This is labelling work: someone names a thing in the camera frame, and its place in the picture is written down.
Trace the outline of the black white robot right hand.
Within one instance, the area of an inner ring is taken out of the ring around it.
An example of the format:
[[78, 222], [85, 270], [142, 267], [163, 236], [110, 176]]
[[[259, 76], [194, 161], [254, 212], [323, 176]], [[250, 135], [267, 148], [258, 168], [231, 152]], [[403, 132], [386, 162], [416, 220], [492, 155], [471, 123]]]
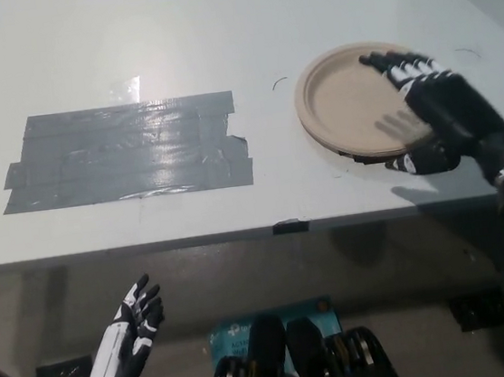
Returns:
[[405, 105], [433, 131], [433, 140], [385, 167], [408, 174], [437, 174], [469, 157], [483, 171], [504, 165], [504, 118], [459, 73], [416, 52], [370, 52], [358, 62], [394, 86]]

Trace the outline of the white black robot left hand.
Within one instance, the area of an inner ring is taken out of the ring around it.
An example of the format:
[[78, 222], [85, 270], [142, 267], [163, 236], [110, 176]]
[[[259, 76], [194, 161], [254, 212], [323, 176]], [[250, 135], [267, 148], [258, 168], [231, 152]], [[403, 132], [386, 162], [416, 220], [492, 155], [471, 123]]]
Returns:
[[159, 285], [146, 273], [130, 288], [101, 338], [90, 377], [140, 377], [165, 319]]

